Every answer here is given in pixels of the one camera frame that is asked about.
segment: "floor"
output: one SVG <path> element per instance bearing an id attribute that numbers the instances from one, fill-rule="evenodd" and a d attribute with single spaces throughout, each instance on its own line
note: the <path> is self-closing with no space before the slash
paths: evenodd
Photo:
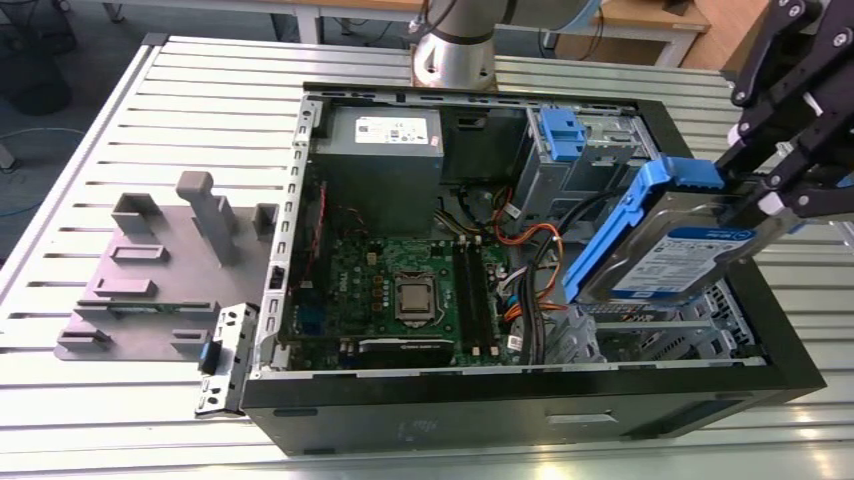
<path id="1" fill-rule="evenodd" d="M 70 1 L 67 20 L 77 37 L 74 51 L 55 58 L 71 91 L 73 100 L 61 112 L 41 117 L 18 114 L 0 100 L 0 137 L 13 131 L 59 127 L 85 131 L 147 32 L 224 37 L 242 40 L 274 40 L 268 15 L 212 10 L 125 6 L 125 21 L 111 24 L 97 3 Z M 353 34 L 341 35 L 332 19 L 324 22 L 325 43 L 381 48 L 408 48 L 413 40 L 405 23 L 370 21 L 353 26 Z M 296 41 L 296 22 L 284 18 L 284 40 Z M 498 55 L 538 57 L 536 33 L 498 30 L 494 35 Z M 2 140 L 18 160 L 13 173 L 0 174 L 0 264 L 6 258 L 29 223 L 34 208 L 55 181 L 70 157 L 79 135 L 67 131 L 39 131 Z"/>

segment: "metal bracket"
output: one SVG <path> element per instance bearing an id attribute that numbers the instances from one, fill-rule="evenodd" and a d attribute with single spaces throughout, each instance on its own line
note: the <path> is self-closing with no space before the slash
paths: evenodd
<path id="1" fill-rule="evenodd" d="M 252 363 L 256 326 L 256 305 L 241 303 L 220 310 L 213 337 L 208 340 L 198 359 L 202 377 L 196 418 L 244 415 L 240 400 Z"/>

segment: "desk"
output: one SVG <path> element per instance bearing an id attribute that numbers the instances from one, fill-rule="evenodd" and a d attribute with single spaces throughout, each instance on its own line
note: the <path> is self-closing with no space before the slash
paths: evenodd
<path id="1" fill-rule="evenodd" d="M 827 225 L 783 238 L 756 259 L 828 387 L 672 440 L 288 460 L 246 420 L 193 420 L 194 365 L 53 358 L 118 195 L 146 192 L 161 205 L 178 204 L 174 181 L 197 168 L 226 184 L 214 194 L 232 206 L 276 201 L 302 82 L 408 85 L 408 64 L 400 50 L 276 42 L 173 37 L 139 48 L 0 270 L 0 476 L 854 476 L 854 255 Z M 510 57 L 497 58 L 496 71 L 502 91 L 660 100 L 693 154 L 715 158 L 725 149 L 737 112 L 725 81 L 709 72 Z"/>
<path id="2" fill-rule="evenodd" d="M 611 0 L 601 6 L 604 13 L 604 38 L 651 40 L 664 43 L 655 66 L 677 67 L 699 34 L 708 31 L 709 23 L 691 3 L 683 16 L 664 10 L 661 0 Z M 574 30 L 572 35 L 595 37 L 599 14 L 589 26 Z M 545 35 L 545 46 L 553 48 L 557 34 Z"/>
<path id="3" fill-rule="evenodd" d="M 408 22 L 414 17 L 421 0 L 123 0 L 121 3 L 293 15 L 300 41 L 321 43 L 322 17 Z M 110 5 L 103 4 L 107 15 L 115 19 L 115 10 Z M 679 66 L 696 35 L 708 29 L 708 22 L 693 6 L 685 16 L 679 17 L 661 11 L 656 0 L 611 0 L 604 4 L 603 11 L 604 37 L 653 40 L 667 44 L 656 62 L 656 66 L 661 67 Z M 512 26 L 500 28 L 532 30 Z M 595 31 L 593 21 L 592 26 L 573 33 L 592 36 Z M 554 34 L 545 34 L 544 38 L 545 47 L 553 48 Z"/>

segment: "aluminum extrusion table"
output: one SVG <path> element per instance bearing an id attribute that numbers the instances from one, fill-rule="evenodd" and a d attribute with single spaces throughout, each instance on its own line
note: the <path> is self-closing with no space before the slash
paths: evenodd
<path id="1" fill-rule="evenodd" d="M 0 271 L 0 476 L 713 479 L 854 476 L 854 255 L 809 225 L 757 255 L 827 388 L 673 440 L 285 459 L 246 420 L 193 420 L 189 363 L 61 362 L 58 330 L 110 237 L 122 192 L 178 203 L 185 169 L 233 206 L 273 202 L 304 81 L 406 85 L 402 51 L 172 37 L 142 46 Z M 696 157 L 737 118 L 715 74 L 497 58 L 501 90 L 661 100 Z"/>

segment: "white sticker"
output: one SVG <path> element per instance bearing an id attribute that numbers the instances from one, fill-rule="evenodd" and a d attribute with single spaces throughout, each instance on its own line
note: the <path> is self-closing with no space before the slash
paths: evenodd
<path id="1" fill-rule="evenodd" d="M 676 228 L 661 238 L 619 283 L 617 298 L 665 298 L 688 289 L 717 264 L 715 258 L 743 246 L 752 230 Z"/>
<path id="2" fill-rule="evenodd" d="M 504 206 L 504 212 L 506 212 L 506 215 L 512 218 L 518 218 L 518 215 L 521 215 L 521 210 L 518 210 L 512 203 Z"/>
<path id="3" fill-rule="evenodd" d="M 356 143 L 402 143 L 426 145 L 426 119 L 358 117 Z"/>
<path id="4" fill-rule="evenodd" d="M 514 335 L 506 337 L 506 350 L 513 352 L 521 351 L 521 337 L 516 337 Z"/>

